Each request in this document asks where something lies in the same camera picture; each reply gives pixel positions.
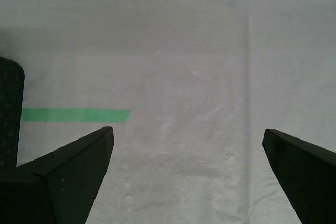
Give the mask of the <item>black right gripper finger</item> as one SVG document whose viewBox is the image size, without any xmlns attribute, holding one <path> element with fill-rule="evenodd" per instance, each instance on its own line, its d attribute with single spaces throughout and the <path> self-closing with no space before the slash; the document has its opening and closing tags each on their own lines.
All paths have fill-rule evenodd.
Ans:
<svg viewBox="0 0 336 224">
<path fill-rule="evenodd" d="M 106 126 L 1 172 L 1 223 L 85 223 L 113 146 Z"/>
<path fill-rule="evenodd" d="M 263 148 L 301 223 L 335 223 L 335 153 L 276 129 Z"/>
</svg>

